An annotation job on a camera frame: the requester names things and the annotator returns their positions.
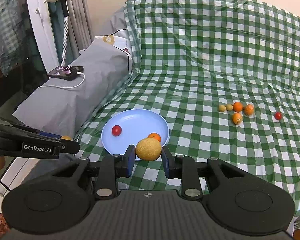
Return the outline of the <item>large red cherry tomato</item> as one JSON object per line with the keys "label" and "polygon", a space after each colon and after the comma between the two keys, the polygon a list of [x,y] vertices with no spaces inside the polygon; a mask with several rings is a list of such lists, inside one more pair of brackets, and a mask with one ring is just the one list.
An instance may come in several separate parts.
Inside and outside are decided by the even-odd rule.
{"label": "large red cherry tomato", "polygon": [[122,128],[119,125],[115,125],[111,129],[111,133],[113,136],[118,137],[122,133]]}

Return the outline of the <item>tan longan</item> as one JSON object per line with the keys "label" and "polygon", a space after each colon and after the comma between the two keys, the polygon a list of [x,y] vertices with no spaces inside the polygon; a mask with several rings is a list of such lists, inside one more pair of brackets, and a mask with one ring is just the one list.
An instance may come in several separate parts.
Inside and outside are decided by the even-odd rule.
{"label": "tan longan", "polygon": [[69,136],[66,136],[66,135],[61,136],[61,139],[63,139],[63,140],[72,140]]}
{"label": "tan longan", "polygon": [[227,110],[227,111],[232,111],[232,110],[233,110],[233,105],[227,104],[227,105],[226,105],[226,110]]}
{"label": "tan longan", "polygon": [[226,107],[224,105],[219,105],[218,110],[223,113],[226,111]]}
{"label": "tan longan", "polygon": [[141,160],[157,160],[161,155],[161,143],[154,138],[142,139],[138,142],[135,152]]}

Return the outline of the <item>lone orange mandarin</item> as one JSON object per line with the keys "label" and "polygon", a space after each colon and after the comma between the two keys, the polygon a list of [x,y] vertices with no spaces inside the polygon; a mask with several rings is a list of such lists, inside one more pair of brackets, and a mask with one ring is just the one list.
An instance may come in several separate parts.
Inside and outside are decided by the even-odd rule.
{"label": "lone orange mandarin", "polygon": [[161,142],[161,136],[158,133],[151,133],[148,135],[149,138],[153,138],[157,140],[158,142]]}

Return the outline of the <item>blue round plate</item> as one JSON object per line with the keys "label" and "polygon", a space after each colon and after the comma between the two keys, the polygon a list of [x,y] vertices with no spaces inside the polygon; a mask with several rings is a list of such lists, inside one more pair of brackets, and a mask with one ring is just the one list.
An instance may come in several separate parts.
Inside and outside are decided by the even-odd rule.
{"label": "blue round plate", "polygon": [[[122,128],[122,133],[118,137],[111,133],[115,125]],[[166,120],[150,110],[130,109],[118,113],[106,122],[102,128],[101,141],[109,154],[123,155],[129,145],[137,145],[151,133],[158,133],[161,136],[161,146],[166,145],[170,138]]]}

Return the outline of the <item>lower orange kumquat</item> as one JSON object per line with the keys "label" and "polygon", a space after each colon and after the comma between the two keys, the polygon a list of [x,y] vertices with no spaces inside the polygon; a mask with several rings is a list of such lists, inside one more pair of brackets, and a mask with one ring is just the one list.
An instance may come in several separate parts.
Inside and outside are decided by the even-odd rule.
{"label": "lower orange kumquat", "polygon": [[232,115],[232,122],[235,125],[239,125],[242,121],[243,121],[243,116],[241,115],[241,113],[236,112]]}

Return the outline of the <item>top orange kumquat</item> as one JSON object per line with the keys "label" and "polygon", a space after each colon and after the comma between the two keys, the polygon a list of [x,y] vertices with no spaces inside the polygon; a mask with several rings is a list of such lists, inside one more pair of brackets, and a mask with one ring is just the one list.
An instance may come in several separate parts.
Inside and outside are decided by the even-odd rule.
{"label": "top orange kumquat", "polygon": [[240,102],[235,102],[235,103],[233,104],[233,110],[234,110],[236,113],[241,112],[241,111],[243,110],[243,105],[242,105],[242,103],[240,103]]}

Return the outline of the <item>right wrapped orange kumquat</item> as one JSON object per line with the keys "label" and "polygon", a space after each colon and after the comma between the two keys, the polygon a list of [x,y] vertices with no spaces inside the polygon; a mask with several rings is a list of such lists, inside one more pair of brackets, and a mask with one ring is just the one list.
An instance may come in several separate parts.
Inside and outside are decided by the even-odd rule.
{"label": "right wrapped orange kumquat", "polygon": [[254,106],[253,106],[252,104],[247,104],[247,105],[244,107],[244,113],[245,113],[245,115],[247,115],[247,116],[253,115],[253,113],[254,113]]}

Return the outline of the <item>black smartphone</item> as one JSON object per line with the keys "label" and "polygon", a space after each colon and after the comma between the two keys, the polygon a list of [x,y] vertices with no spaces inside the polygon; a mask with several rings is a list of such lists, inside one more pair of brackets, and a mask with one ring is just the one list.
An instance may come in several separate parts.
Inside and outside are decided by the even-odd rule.
{"label": "black smartphone", "polygon": [[79,76],[78,72],[83,72],[83,70],[82,66],[58,66],[48,72],[47,76],[49,78],[72,81]]}

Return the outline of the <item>green checkered tablecloth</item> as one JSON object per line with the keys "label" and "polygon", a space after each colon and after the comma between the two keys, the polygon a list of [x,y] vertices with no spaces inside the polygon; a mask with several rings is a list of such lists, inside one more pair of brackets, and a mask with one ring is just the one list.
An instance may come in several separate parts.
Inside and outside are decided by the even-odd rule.
{"label": "green checkered tablecloth", "polygon": [[[258,0],[126,0],[120,18],[132,76],[81,128],[79,156],[106,155],[112,116],[151,110],[169,125],[172,153],[217,157],[283,188],[300,227],[300,17]],[[218,110],[235,102],[239,125]]]}

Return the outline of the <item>small red cherry tomato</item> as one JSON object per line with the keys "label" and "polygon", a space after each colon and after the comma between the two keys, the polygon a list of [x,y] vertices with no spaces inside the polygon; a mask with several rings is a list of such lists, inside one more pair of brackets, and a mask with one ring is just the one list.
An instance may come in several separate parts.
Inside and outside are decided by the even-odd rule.
{"label": "small red cherry tomato", "polygon": [[276,120],[281,120],[282,119],[282,113],[281,112],[276,112],[275,119]]}

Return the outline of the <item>grey curtain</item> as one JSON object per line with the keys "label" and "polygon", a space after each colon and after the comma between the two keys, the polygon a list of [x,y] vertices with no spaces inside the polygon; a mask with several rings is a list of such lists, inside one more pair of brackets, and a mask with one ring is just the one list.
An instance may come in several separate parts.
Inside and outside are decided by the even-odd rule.
{"label": "grey curtain", "polygon": [[93,28],[87,0],[45,0],[57,54],[61,63],[70,63],[93,41]]}

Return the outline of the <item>white door frame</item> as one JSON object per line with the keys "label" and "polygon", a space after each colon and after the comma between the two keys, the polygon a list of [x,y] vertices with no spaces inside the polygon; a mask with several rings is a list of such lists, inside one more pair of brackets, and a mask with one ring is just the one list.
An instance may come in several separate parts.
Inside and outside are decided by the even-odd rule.
{"label": "white door frame", "polygon": [[47,72],[59,65],[48,5],[44,0],[27,0],[38,50]]}

